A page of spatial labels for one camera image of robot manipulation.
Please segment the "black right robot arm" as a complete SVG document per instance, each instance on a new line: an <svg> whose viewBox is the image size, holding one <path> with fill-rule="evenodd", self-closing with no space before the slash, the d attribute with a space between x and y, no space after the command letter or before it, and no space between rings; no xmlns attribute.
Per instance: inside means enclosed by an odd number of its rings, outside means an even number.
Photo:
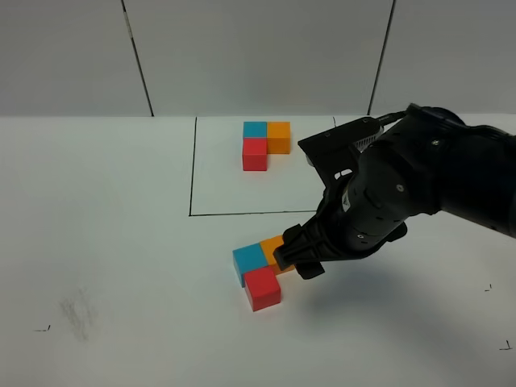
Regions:
<svg viewBox="0 0 516 387"><path fill-rule="evenodd" d="M287 229L273 255L304 279L327 261L359 260L406 235L406 220L439 211L515 234L515 138L410 105L302 139L324 185L315 215Z"/></svg>

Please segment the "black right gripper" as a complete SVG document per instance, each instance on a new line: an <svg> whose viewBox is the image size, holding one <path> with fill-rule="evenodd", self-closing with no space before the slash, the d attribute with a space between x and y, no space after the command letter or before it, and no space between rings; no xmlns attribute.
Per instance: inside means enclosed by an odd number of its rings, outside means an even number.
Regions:
<svg viewBox="0 0 516 387"><path fill-rule="evenodd" d="M383 126L394 119L378 119ZM362 187L352 183L360 177L361 153L353 145L313 166L324 184L322 200L313 217L303 225L284 231L283 245L273 255L275 272L294 269L303 280L325 273L323 262L360 260L407 233L404 218L374 206Z"/></svg>

